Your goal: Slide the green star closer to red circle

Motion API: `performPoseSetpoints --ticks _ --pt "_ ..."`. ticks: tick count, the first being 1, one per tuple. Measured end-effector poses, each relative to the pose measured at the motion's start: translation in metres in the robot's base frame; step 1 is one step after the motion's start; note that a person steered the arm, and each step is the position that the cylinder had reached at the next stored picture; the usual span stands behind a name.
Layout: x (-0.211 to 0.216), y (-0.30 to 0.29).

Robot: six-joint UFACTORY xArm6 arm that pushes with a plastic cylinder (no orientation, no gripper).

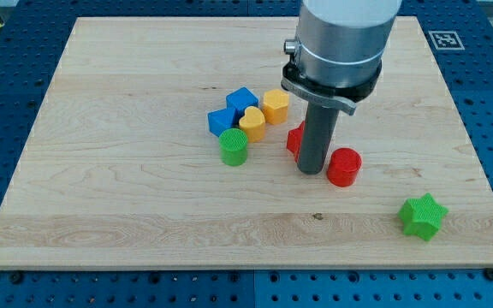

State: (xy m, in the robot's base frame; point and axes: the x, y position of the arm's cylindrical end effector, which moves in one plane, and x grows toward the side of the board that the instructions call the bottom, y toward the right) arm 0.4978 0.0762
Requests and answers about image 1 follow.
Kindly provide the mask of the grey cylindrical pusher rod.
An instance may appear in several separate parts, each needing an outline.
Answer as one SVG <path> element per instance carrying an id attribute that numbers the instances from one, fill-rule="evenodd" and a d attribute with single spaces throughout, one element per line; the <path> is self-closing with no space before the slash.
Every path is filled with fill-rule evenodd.
<path id="1" fill-rule="evenodd" d="M 316 175 L 322 171 L 337 117 L 338 110 L 315 103 L 307 105 L 297 161 L 298 169 L 302 173 Z"/>

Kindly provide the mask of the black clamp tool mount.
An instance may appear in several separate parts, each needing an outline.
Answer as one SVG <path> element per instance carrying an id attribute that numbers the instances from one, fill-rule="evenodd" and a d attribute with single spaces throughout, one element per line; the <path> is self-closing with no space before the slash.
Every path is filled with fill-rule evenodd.
<path id="1" fill-rule="evenodd" d="M 357 103 L 372 94 L 381 71 L 382 63 L 380 62 L 376 72 L 364 83 L 350 87 L 332 87 L 323 86 L 302 77 L 299 69 L 293 63 L 288 62 L 282 68 L 281 85 L 284 90 L 292 92 L 310 104 L 343 111 L 351 116 L 357 109 Z"/>

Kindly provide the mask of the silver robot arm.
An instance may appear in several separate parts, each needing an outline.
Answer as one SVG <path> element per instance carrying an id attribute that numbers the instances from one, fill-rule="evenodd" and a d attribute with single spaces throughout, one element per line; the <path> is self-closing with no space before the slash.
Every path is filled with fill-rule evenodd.
<path id="1" fill-rule="evenodd" d="M 322 171 L 341 113 L 353 115 L 382 71 L 382 56 L 401 0 L 303 0 L 282 88 L 307 102 L 297 167 Z"/>

